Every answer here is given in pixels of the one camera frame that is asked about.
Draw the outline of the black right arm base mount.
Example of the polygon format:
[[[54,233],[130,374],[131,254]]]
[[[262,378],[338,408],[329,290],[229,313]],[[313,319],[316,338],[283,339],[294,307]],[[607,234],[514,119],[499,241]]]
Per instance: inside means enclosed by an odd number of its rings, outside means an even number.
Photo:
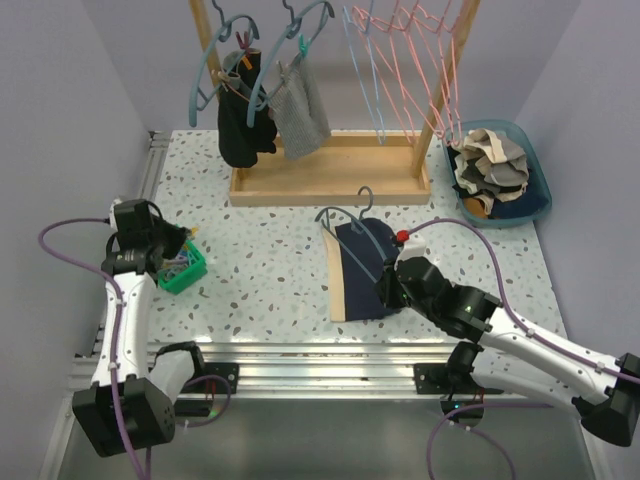
[[[413,365],[413,380],[418,395],[501,395],[503,390],[480,387],[469,374],[452,373],[445,363]]]

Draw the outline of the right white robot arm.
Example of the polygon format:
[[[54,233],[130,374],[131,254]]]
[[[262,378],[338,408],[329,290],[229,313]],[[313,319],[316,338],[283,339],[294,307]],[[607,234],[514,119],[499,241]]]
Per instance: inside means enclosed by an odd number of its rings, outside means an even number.
[[[459,343],[447,362],[451,389],[512,392],[574,412],[584,429],[619,447],[639,421],[639,358],[599,353],[515,314],[493,295],[447,280],[425,257],[384,262],[376,292],[410,308]]]

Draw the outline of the teal clothes peg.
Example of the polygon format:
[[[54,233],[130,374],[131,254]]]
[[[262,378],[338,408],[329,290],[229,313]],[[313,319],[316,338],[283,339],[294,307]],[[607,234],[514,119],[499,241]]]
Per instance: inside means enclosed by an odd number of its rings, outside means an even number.
[[[303,34],[298,36],[298,48],[302,58],[306,58],[308,56],[312,42],[312,38],[306,39]]]

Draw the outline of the navy underwear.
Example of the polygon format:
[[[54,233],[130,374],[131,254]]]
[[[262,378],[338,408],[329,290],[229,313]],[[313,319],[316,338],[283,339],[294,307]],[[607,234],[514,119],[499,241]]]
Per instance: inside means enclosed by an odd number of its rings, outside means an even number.
[[[386,259],[394,259],[398,249],[392,241],[393,230],[376,218],[365,218],[363,223],[380,242]],[[350,223],[332,226],[331,230],[357,255],[373,273],[381,278],[384,262],[365,235],[355,234]],[[354,260],[339,246],[328,232],[321,229],[327,253],[330,320],[334,323],[381,320],[397,314],[386,308],[375,292],[375,284]]]

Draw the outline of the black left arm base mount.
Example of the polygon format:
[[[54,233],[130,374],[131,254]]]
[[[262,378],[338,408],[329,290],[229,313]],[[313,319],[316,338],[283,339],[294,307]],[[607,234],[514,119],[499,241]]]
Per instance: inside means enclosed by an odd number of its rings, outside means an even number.
[[[155,354],[150,374],[153,384],[176,401],[187,393],[234,395],[239,365],[206,361],[199,345],[188,341],[162,347]]]

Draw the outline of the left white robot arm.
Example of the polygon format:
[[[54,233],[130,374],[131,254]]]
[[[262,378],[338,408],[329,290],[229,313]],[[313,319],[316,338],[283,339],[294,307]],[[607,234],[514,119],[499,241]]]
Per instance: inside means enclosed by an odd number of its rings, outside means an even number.
[[[148,357],[158,276],[163,263],[177,257],[188,230],[164,220],[146,199],[115,201],[109,223],[114,233],[100,267],[107,277],[104,344],[89,388],[72,399],[73,413],[101,457],[170,442],[179,394],[201,390],[208,379],[194,342],[171,344]]]

